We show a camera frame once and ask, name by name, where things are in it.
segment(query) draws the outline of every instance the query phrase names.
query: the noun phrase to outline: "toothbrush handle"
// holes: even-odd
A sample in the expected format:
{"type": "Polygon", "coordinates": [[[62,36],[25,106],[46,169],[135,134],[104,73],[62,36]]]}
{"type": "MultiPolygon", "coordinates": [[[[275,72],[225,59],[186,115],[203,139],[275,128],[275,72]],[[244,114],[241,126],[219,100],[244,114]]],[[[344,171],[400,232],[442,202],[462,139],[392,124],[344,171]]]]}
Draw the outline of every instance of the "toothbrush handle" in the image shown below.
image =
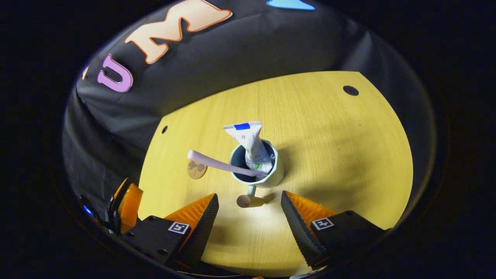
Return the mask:
{"type": "Polygon", "coordinates": [[[241,174],[248,175],[248,176],[267,176],[267,174],[264,172],[257,171],[257,170],[243,169],[243,168],[239,168],[239,167],[236,167],[236,166],[233,166],[230,164],[226,164],[226,163],[223,163],[221,161],[217,161],[214,158],[210,158],[208,156],[205,156],[205,155],[201,154],[200,152],[197,152],[194,150],[190,150],[187,154],[187,157],[188,157],[188,159],[190,159],[192,161],[195,161],[195,162],[198,162],[198,163],[201,163],[201,164],[204,164],[204,165],[207,165],[209,167],[216,168],[216,169],[221,169],[221,170],[235,172],[235,173],[241,173],[241,174]]]}

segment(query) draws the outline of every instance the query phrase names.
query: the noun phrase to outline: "black fabric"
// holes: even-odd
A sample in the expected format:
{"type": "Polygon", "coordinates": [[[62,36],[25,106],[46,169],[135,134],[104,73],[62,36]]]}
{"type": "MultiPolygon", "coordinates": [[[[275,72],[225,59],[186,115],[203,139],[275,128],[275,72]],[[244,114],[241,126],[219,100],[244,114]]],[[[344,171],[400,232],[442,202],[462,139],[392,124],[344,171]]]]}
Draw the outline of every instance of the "black fabric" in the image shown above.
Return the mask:
{"type": "Polygon", "coordinates": [[[89,62],[64,124],[64,158],[76,193],[103,208],[125,177],[138,183],[160,119],[193,101],[275,76],[349,70],[374,84],[403,124],[414,163],[412,197],[417,196],[435,151],[433,114],[421,82],[390,46],[316,1],[307,1],[314,11],[274,8],[265,1],[209,2],[233,16],[196,33],[188,33],[183,21],[182,40],[167,41],[169,50],[155,63],[147,64],[142,51],[124,40],[144,23],[163,21],[173,4],[118,34],[89,62]],[[133,75],[126,93],[96,80],[109,53],[133,75]]]}

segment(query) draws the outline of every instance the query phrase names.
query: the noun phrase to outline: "yellow wooden surface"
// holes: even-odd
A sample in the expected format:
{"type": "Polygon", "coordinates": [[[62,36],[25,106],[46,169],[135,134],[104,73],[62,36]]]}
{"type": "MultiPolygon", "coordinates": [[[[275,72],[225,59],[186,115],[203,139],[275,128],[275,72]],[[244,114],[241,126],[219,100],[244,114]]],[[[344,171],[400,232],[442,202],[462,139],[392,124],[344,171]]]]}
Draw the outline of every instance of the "yellow wooden surface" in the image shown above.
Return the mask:
{"type": "Polygon", "coordinates": [[[354,210],[387,229],[406,206],[412,178],[403,127],[366,78],[345,71],[293,74],[226,90],[166,115],[141,172],[139,217],[166,216],[217,193],[219,211],[202,260],[247,275],[291,276],[310,268],[281,209],[283,190],[336,212],[354,210]],[[345,93],[344,85],[360,94],[345,93]],[[260,137],[278,150],[286,174],[277,187],[257,189],[268,203],[243,209],[236,198],[248,186],[214,168],[194,180],[186,155],[194,149],[229,162],[238,143],[222,127],[249,121],[262,122],[260,137]]]}

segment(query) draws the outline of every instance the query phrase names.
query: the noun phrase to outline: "blue light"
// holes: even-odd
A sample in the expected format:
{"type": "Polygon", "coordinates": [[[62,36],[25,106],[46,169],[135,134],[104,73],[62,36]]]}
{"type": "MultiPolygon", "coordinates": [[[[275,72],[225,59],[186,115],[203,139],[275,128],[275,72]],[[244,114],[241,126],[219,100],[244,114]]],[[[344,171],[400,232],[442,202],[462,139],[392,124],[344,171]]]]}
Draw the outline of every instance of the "blue light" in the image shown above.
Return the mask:
{"type": "Polygon", "coordinates": [[[93,212],[91,212],[86,206],[83,206],[84,210],[90,214],[91,217],[93,217],[93,212]]]}

